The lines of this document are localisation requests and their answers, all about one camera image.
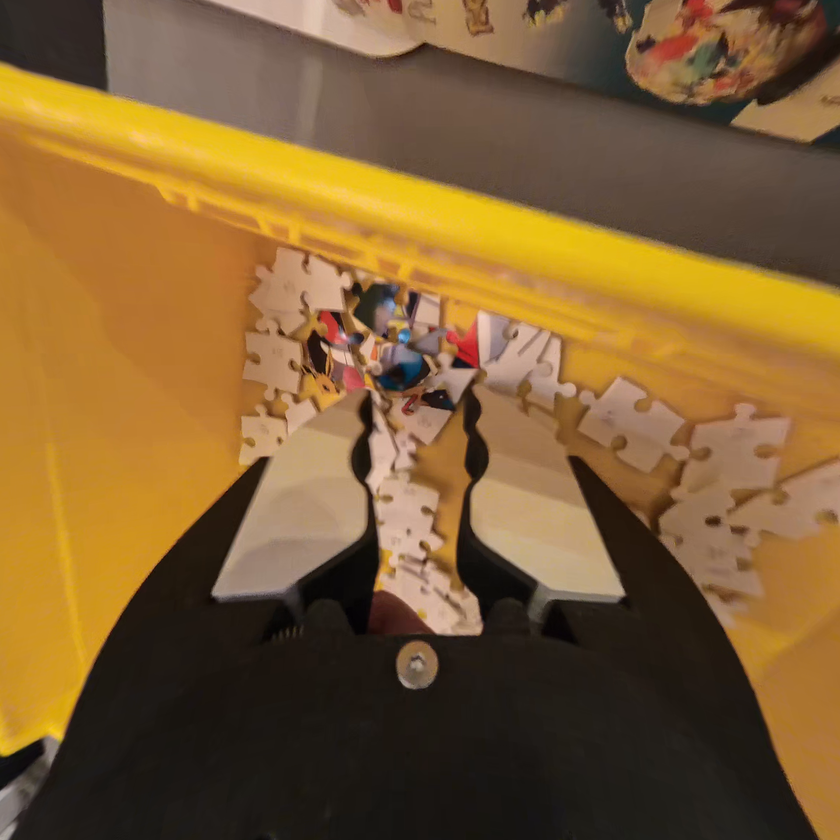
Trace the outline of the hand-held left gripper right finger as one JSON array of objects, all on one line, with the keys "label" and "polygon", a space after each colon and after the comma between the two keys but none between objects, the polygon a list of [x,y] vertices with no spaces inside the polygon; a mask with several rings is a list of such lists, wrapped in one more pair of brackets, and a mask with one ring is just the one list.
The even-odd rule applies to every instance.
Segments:
[{"label": "hand-held left gripper right finger", "polygon": [[537,627],[558,602],[619,603],[623,584],[549,419],[483,385],[465,393],[463,419],[458,576],[481,620],[505,600]]}]

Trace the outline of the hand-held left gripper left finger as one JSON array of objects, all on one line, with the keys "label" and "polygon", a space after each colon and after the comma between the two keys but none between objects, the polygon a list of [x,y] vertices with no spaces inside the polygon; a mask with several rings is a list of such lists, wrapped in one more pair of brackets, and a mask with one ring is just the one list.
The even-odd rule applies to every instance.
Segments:
[{"label": "hand-held left gripper left finger", "polygon": [[352,392],[265,460],[214,600],[278,600],[297,623],[312,603],[332,601],[366,633],[380,564],[366,483],[373,407],[371,391]]}]

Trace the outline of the pile of puzzle pieces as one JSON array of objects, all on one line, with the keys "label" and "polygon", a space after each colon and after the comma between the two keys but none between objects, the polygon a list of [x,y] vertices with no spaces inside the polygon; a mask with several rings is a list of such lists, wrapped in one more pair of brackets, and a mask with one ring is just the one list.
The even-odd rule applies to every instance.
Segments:
[{"label": "pile of puzzle pieces", "polygon": [[724,624],[763,596],[753,555],[763,539],[814,539],[838,522],[838,458],[777,480],[793,420],[733,404],[726,416],[695,422],[650,390],[614,376],[595,392],[568,381],[572,362],[590,361],[582,337],[505,318],[494,309],[386,282],[314,255],[279,247],[257,266],[248,299],[258,312],[246,333],[244,379],[266,387],[241,419],[239,462],[273,456],[319,409],[367,387],[373,393],[372,468],[377,536],[387,567],[381,588],[411,606],[433,630],[477,632],[478,601],[430,558],[453,539],[436,520],[444,492],[413,478],[417,452],[437,445],[473,385],[542,414],[561,443],[611,452],[635,477],[666,461],[667,501],[633,510],[699,586]]}]

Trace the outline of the yellow plastic bin holding pieces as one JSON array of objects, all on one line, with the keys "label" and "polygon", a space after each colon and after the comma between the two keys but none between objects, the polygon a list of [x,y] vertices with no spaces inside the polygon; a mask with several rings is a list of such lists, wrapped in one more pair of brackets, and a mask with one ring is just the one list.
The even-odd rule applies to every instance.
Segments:
[{"label": "yellow plastic bin holding pieces", "polygon": [[[212,590],[241,465],[249,295],[279,247],[567,338],[704,422],[838,458],[838,291],[2,66],[2,755],[59,751],[14,838],[838,838],[838,522],[763,539],[724,624],[567,449],[625,591],[505,600],[476,633],[384,591],[369,624]],[[413,478],[458,575],[464,405]]]}]

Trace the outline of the blue puzzle box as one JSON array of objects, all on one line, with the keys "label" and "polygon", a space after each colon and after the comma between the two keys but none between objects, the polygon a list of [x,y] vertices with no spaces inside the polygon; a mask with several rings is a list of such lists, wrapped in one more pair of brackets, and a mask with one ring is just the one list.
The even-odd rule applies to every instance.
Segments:
[{"label": "blue puzzle box", "polygon": [[838,1],[349,1],[368,28],[783,140],[838,148]]}]

